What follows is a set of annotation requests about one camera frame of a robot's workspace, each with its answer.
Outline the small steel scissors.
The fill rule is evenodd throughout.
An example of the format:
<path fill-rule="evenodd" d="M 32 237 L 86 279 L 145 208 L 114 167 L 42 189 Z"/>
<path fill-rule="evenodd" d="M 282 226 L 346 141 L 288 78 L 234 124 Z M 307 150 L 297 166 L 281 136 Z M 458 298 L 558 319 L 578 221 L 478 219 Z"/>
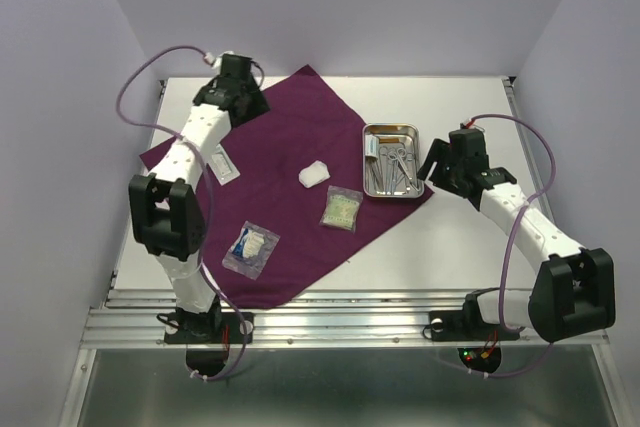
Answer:
<path fill-rule="evenodd" d="M 397 149 L 399 147 L 394 147 L 392 148 L 389 153 L 388 153 L 388 158 L 389 158 L 389 167 L 390 167 L 390 173 L 389 173 L 389 182 L 388 182 L 388 187 L 389 187 L 389 192 L 390 191 L 390 182 L 391 182 L 391 173 L 392 173 L 392 167 L 391 167 L 391 160 L 390 160 L 390 153 L 394 150 Z M 399 180 L 398 183 L 398 187 L 396 188 L 396 192 L 394 195 L 400 195 L 400 194 L 408 194 L 410 191 L 418 191 L 419 190 L 419 186 L 417 181 L 415 180 L 415 186 L 412 186 L 409 179 L 408 179 L 408 171 L 407 171 L 407 166 L 405 163 L 405 158 L 403 160 L 400 160 L 400 169 L 402 171 L 402 176 Z"/>

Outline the steel instrument tray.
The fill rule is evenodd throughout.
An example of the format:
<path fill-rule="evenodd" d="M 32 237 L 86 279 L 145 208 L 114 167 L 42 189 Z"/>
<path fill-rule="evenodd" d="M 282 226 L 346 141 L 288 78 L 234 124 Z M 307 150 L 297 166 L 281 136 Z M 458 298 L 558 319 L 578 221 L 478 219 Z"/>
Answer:
<path fill-rule="evenodd" d="M 417 199 L 426 192 L 417 178 L 419 131 L 411 124 L 366 124 L 362 130 L 363 190 L 371 198 Z"/>

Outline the steel hemostat forceps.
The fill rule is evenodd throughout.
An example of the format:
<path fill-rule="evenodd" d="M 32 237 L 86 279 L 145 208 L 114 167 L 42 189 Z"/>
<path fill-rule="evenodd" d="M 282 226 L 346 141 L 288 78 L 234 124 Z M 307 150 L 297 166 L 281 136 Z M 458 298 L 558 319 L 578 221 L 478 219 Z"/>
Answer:
<path fill-rule="evenodd" d="M 387 174 L 389 172 L 388 164 L 389 148 L 387 146 L 381 146 L 378 149 L 377 157 L 374 159 L 374 165 L 372 167 L 374 174 L 374 181 L 377 192 L 380 195 L 386 195 L 388 193 L 388 180 Z"/>

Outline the small white label packet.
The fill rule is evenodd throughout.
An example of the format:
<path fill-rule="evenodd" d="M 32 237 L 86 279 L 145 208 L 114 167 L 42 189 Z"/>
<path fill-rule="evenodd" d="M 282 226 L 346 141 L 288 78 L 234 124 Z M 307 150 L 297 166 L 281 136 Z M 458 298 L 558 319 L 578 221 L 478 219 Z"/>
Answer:
<path fill-rule="evenodd" d="M 364 156 L 367 159 L 379 158 L 379 138 L 372 134 L 364 137 Z"/>

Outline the white sterile pouch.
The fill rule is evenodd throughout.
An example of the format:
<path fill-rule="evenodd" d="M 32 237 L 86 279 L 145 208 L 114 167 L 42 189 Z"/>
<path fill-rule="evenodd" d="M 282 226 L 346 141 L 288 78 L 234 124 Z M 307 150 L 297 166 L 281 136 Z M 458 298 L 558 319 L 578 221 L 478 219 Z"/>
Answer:
<path fill-rule="evenodd" d="M 227 185 L 240 177 L 239 170 L 222 145 L 218 145 L 212 153 L 210 167 L 221 186 Z"/>

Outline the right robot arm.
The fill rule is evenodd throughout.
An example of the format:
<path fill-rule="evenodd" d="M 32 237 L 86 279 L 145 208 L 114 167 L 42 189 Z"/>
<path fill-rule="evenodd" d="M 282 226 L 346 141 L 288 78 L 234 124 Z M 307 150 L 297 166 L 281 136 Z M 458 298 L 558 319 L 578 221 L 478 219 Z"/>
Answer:
<path fill-rule="evenodd" d="M 490 334 L 516 340 L 532 329 L 554 343 L 615 323 L 611 256 L 564 234 L 533 206 L 508 170 L 491 167 L 481 131 L 460 129 L 447 140 L 434 140 L 417 176 L 468 200 L 507 235 L 535 274 L 528 291 L 476 290 L 459 309 L 430 312 L 433 340 L 483 340 Z"/>

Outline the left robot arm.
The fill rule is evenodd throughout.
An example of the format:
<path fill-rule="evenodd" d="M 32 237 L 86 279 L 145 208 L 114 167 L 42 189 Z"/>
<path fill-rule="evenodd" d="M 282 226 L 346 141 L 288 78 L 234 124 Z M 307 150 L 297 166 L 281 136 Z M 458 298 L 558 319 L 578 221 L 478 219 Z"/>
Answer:
<path fill-rule="evenodd" d="M 255 79 L 253 59 L 233 53 L 205 54 L 216 75 L 195 94 L 179 130 L 154 125 L 173 139 L 169 150 L 146 175 L 135 175 L 128 195 L 132 232 L 137 243 L 162 266 L 177 308 L 190 313 L 188 329 L 199 340 L 215 339 L 223 318 L 212 310 L 217 298 L 202 269 L 201 249 L 212 215 L 197 199 L 200 181 L 213 193 L 207 163 L 235 128 L 267 113 L 269 106 Z"/>

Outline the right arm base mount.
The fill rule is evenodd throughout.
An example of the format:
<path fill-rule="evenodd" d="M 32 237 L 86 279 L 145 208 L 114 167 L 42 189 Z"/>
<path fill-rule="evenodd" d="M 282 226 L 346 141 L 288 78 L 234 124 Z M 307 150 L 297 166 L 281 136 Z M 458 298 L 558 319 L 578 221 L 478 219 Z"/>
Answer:
<path fill-rule="evenodd" d="M 479 298 L 497 292 L 497 288 L 477 290 L 465 296 L 460 309 L 429 312 L 422 337 L 434 342 L 482 341 L 480 347 L 461 347 L 458 356 L 471 373 L 494 377 L 502 361 L 501 341 L 520 339 L 521 329 L 508 332 L 497 321 L 485 322 L 481 317 Z"/>

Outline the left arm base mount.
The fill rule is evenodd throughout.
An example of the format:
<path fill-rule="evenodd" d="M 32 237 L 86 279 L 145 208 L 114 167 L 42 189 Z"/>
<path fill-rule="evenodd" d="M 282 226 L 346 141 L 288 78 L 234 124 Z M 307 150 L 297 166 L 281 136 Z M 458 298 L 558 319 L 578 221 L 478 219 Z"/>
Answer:
<path fill-rule="evenodd" d="M 175 308 L 156 320 L 164 327 L 163 343 L 185 347 L 190 377 L 203 382 L 231 377 L 253 341 L 254 313 L 224 312 L 219 298 L 207 312 Z"/>

